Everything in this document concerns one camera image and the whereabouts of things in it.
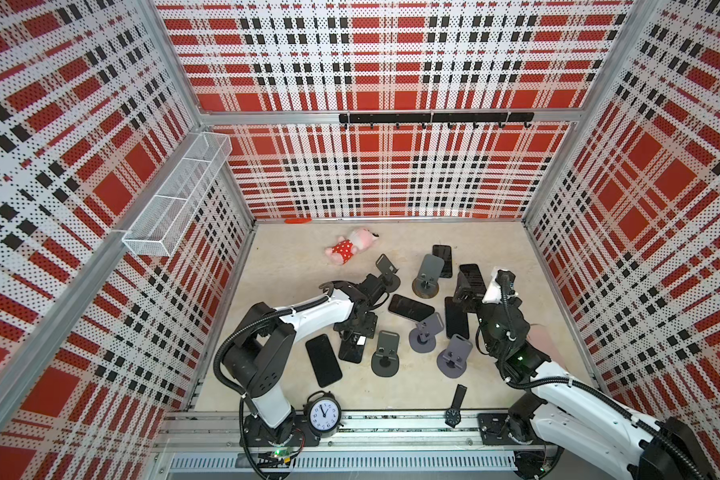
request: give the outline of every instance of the clock face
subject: clock face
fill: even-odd
[[[330,398],[320,398],[309,412],[312,427],[319,432],[327,432],[338,423],[338,405]]]
[[[445,411],[445,423],[450,427],[456,427],[461,423],[461,412],[456,408],[449,408]]]

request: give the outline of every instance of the wire mesh basket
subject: wire mesh basket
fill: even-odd
[[[227,135],[200,134],[125,235],[128,250],[172,256],[231,152]]]

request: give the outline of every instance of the pink plush toy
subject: pink plush toy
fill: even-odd
[[[340,236],[335,246],[326,248],[326,255],[334,264],[343,265],[352,258],[352,255],[370,248],[376,240],[378,240],[378,235],[372,234],[365,228],[357,228],[349,235],[348,239]]]

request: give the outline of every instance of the plaid panel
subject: plaid panel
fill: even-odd
[[[610,393],[720,474],[720,2],[664,2],[532,229]]]
[[[0,2],[0,370],[182,140],[129,2]]]
[[[259,219],[520,218],[567,124],[217,127]]]
[[[157,0],[207,111],[579,107],[632,1]]]
[[[176,255],[125,255],[0,434],[0,478],[144,473],[163,414],[189,401],[245,239],[232,202],[215,180]]]

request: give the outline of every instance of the smartphone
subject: smartphone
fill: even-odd
[[[365,350],[366,338],[359,333],[353,333],[338,346],[338,359],[345,362],[360,363]]]
[[[404,316],[414,322],[421,322],[434,313],[433,306],[400,296],[397,293],[392,295],[388,309],[391,313]]]
[[[463,264],[459,265],[458,269],[467,277],[467,281],[472,287],[473,292],[480,296],[485,295],[485,282],[483,282],[483,276],[480,274],[478,264]]]
[[[461,309],[461,305],[454,303],[452,296],[445,297],[445,336],[451,338],[455,333],[463,338],[469,338],[469,321],[467,313]]]
[[[317,384],[321,388],[342,379],[342,369],[338,367],[331,341],[325,333],[308,340],[304,345],[307,347],[307,355],[309,355],[312,370],[315,371]]]
[[[440,278],[451,278],[454,275],[453,264],[451,263],[451,246],[432,245],[432,255],[439,256],[445,261]]]

